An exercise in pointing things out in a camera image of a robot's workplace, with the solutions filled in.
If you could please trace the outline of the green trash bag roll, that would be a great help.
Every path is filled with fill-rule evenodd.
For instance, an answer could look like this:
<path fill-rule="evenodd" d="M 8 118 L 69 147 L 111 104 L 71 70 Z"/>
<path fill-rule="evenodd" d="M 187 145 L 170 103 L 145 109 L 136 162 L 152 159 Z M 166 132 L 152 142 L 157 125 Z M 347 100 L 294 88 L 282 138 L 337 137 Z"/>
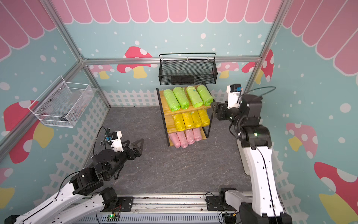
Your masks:
<path fill-rule="evenodd" d="M 186 97 L 186 94 L 185 94 L 185 90 L 184 88 L 182 87 L 175 87 L 173 89 L 173 93 L 178 101 L 178 103 L 180 104 L 181 108 L 183 110 L 186 110 L 189 108 L 190 104 L 189 104 L 189 100 L 188 98 Z"/>
<path fill-rule="evenodd" d="M 202 101 L 203 101 L 203 104 L 205 106 L 210 106 L 211 103 L 213 103 L 214 101 L 214 98 L 213 96 L 211 95 L 211 93 L 208 91 L 207 87 L 204 86 L 204 85 L 200 85 L 197 87 L 197 92 L 199 93 Z"/>
<path fill-rule="evenodd" d="M 178 102 L 178 100 L 176 99 L 174 93 L 172 90 L 170 89 L 166 89 L 163 91 L 163 95 L 167 101 L 168 107 L 170 109 L 170 111 L 172 112 L 176 112 L 179 109 L 181 109 L 181 106 Z"/>

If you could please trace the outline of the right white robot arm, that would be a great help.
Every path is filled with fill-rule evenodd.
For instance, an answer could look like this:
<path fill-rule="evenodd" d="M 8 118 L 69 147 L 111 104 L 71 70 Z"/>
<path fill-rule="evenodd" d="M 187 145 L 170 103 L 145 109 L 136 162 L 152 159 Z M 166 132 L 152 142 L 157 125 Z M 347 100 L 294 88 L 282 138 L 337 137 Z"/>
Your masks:
<path fill-rule="evenodd" d="M 238 211 L 243 224 L 291 224 L 280 202 L 273 174 L 272 141 L 267 127 L 260 124 L 262 96 L 234 94 L 226 102 L 211 104 L 218 120 L 230 121 L 230 133 L 238 141 L 244 168 L 249 172 L 252 197 L 236 189 L 223 189 L 222 205 Z"/>

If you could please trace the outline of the pink trash bag roll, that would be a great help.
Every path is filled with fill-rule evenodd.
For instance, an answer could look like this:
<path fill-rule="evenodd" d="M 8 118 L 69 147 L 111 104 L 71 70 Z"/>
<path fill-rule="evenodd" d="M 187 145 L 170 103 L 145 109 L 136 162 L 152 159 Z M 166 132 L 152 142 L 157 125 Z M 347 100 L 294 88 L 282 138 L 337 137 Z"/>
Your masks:
<path fill-rule="evenodd" d="M 186 135 L 185 135 L 184 131 L 182 131 L 182 132 L 177 132 L 176 134 L 177 134 L 178 139 L 179 139 L 179 141 L 180 141 L 181 147 L 182 147 L 182 148 L 187 148 L 187 147 L 188 147 L 188 141 L 187 141 L 187 139 L 186 139 Z"/>
<path fill-rule="evenodd" d="M 168 136 L 169 136 L 170 140 L 172 141 L 173 145 L 176 148 L 181 147 L 180 140 L 179 140 L 178 135 L 176 133 L 170 133 Z"/>
<path fill-rule="evenodd" d="M 193 145 L 195 143 L 193 130 L 192 129 L 186 130 L 185 135 L 188 145 Z"/>
<path fill-rule="evenodd" d="M 196 142 L 202 140 L 202 135 L 201 135 L 201 130 L 200 130 L 200 128 L 195 128 L 195 129 L 193 129 L 193 134 L 194 134 L 194 140 L 195 140 Z"/>

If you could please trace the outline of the green trash bag roll floor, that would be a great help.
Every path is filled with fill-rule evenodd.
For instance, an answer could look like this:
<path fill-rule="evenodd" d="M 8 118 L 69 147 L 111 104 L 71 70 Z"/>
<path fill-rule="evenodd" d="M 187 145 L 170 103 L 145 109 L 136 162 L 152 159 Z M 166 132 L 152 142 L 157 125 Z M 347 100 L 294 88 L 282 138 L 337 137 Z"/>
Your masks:
<path fill-rule="evenodd" d="M 203 101 L 194 86 L 188 86 L 186 92 L 194 108 L 203 106 Z"/>

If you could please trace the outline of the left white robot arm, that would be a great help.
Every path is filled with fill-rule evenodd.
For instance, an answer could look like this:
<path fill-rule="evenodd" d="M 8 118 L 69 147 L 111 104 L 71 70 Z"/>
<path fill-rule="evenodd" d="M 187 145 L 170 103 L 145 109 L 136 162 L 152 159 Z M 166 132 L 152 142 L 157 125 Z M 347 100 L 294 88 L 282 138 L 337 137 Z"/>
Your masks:
<path fill-rule="evenodd" d="M 143 153 L 144 139 L 134 143 L 125 141 L 123 151 L 104 149 L 92 157 L 93 164 L 71 174 L 71 180 L 61 184 L 59 191 L 46 201 L 23 215 L 11 215 L 6 224 L 72 224 L 80 218 L 103 209 L 115 211 L 121 205 L 113 188 L 102 189 L 104 182 L 118 179 L 128 160 L 135 160 Z M 72 206 L 73 203 L 101 191 L 89 200 Z"/>

